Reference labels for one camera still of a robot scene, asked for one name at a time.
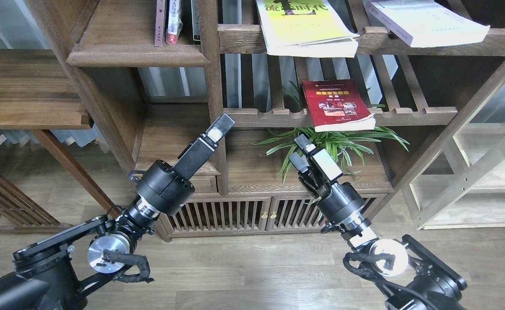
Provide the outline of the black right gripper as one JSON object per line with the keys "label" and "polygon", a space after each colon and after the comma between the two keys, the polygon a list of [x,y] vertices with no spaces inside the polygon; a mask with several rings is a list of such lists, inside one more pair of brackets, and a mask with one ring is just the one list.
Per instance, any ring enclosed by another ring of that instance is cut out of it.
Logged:
{"label": "black right gripper", "polygon": [[317,149],[304,134],[294,141],[304,156],[294,152],[289,160],[299,172],[300,182],[317,199],[316,206],[329,225],[359,227],[364,220],[360,210],[365,201],[350,183],[338,183],[343,172],[327,150]]}

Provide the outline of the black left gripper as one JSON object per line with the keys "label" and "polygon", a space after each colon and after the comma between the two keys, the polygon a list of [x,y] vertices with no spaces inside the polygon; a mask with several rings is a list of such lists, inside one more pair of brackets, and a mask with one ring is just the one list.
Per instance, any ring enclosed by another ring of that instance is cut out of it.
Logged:
{"label": "black left gripper", "polygon": [[174,216],[195,192],[190,179],[202,167],[235,125],[229,114],[221,114],[211,126],[201,134],[180,155],[178,162],[171,166],[157,160],[137,183],[139,200],[135,206],[144,217],[158,217],[160,213]]}

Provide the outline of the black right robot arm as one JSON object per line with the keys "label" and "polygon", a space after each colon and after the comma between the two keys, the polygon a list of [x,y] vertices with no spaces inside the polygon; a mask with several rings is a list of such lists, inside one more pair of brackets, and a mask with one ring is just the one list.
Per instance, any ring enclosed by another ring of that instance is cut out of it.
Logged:
{"label": "black right robot arm", "polygon": [[295,139],[300,154],[290,155],[303,186],[316,199],[327,220],[321,233],[337,231],[351,252],[343,257],[351,273],[375,284],[387,297],[389,310],[461,310],[467,282],[412,236],[381,239],[361,210],[365,202],[325,149],[305,135]]}

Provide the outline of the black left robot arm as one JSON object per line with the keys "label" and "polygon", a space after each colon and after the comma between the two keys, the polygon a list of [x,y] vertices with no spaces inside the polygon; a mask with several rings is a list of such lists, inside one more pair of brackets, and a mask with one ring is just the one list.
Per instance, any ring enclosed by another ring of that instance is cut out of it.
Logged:
{"label": "black left robot arm", "polygon": [[[14,272],[0,278],[0,310],[81,310],[87,296],[110,281],[150,283],[150,265],[137,242],[160,214],[175,215],[195,192],[190,179],[234,126],[222,114],[179,155],[157,160],[137,179],[136,200],[117,218],[98,216],[13,253]],[[96,273],[84,280],[71,264],[73,242],[94,234],[87,259]]]}

